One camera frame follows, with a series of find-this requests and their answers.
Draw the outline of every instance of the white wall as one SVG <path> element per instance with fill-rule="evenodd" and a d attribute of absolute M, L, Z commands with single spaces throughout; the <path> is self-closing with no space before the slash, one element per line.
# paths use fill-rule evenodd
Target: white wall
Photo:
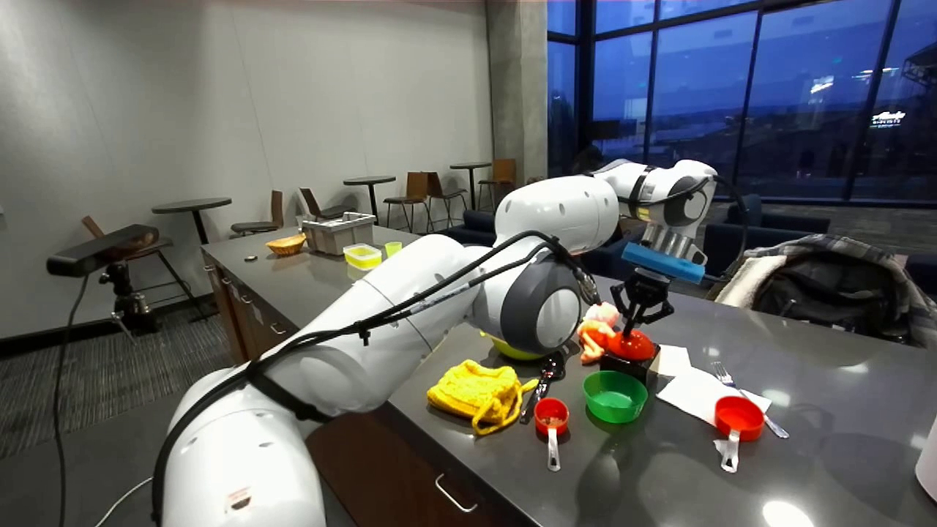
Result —
<path fill-rule="evenodd" d="M 85 210 L 154 223 L 208 294 L 190 218 L 152 204 L 231 197 L 205 215 L 226 238 L 268 188 L 329 203 L 344 175 L 395 174 L 392 194 L 488 156 L 479 0 L 0 0 L 0 341 L 64 324 L 78 281 L 43 260 L 88 241 Z M 89 281 L 76 319 L 107 308 Z"/>

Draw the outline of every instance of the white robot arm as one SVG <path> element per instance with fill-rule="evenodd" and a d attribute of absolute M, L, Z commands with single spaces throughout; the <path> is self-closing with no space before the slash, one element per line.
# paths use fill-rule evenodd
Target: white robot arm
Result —
<path fill-rule="evenodd" d="M 694 161 L 669 171 L 608 163 L 597 175 L 510 194 L 495 215 L 491 250 L 417 238 L 287 342 L 202 379 L 182 398 L 154 466 L 154 522 L 325 524 L 303 449 L 319 421 L 382 404 L 460 322 L 517 349 L 555 351 L 573 335 L 581 298 L 594 298 L 571 259 L 611 238 L 619 203 L 628 215 L 647 207 L 649 253 L 696 260 L 694 231 L 712 178 L 713 171 Z M 669 276 L 669 266 L 638 266 Z"/>

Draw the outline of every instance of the red measuring cup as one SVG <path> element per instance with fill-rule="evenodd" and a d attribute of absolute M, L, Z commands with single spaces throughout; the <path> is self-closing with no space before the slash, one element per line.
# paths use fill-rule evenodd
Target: red measuring cup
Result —
<path fill-rule="evenodd" d="M 713 430 L 728 442 L 716 452 L 723 455 L 719 468 L 736 471 L 736 442 L 754 442 L 764 430 L 764 414 L 758 404 L 741 396 L 713 401 Z"/>
<path fill-rule="evenodd" d="M 533 406 L 534 436 L 546 440 L 546 468 L 559 471 L 559 436 L 568 433 L 568 406 L 559 398 L 542 398 Z"/>

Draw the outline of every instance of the counter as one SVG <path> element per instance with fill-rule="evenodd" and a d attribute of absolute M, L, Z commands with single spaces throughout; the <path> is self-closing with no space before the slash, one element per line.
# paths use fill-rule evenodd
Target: counter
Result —
<path fill-rule="evenodd" d="M 329 304 L 354 276 L 344 263 L 299 254 L 264 260 L 264 238 L 205 245 L 208 260 L 259 298 L 291 327 Z M 676 313 L 647 335 L 684 345 L 691 364 L 709 373 L 728 370 L 751 393 L 770 396 L 772 418 L 791 430 L 782 442 L 764 433 L 741 449 L 736 474 L 716 466 L 712 428 L 649 401 L 625 428 L 599 428 L 584 415 L 581 370 L 568 364 L 553 385 L 571 406 L 571 436 L 562 442 L 562 471 L 543 466 L 543 442 L 533 425 L 473 440 L 467 425 L 428 409 L 423 393 L 441 373 L 466 358 L 498 364 L 488 342 L 467 324 L 450 336 L 392 393 L 372 425 L 349 430 L 375 433 L 423 461 L 429 483 L 450 483 L 467 524 L 937 524 L 937 505 L 912 481 L 920 442 L 937 415 L 937 355 L 895 342 L 836 335 L 779 316 L 735 311 L 704 298 L 669 297 Z M 359 524 L 403 507 L 409 524 L 432 524 L 423 496 L 414 491 L 406 464 L 369 456 L 369 445 L 319 445 L 316 464 Z M 417 505 L 382 505 L 362 491 L 409 496 Z"/>

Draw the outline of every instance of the yellow cloth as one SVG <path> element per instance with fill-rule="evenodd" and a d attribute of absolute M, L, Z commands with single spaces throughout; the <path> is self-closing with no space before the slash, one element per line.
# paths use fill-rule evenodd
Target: yellow cloth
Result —
<path fill-rule="evenodd" d="M 488 436 L 520 415 L 523 393 L 533 386 L 534 379 L 520 385 L 512 365 L 485 370 L 473 361 L 463 361 L 428 390 L 428 401 L 472 418 L 472 430 Z"/>

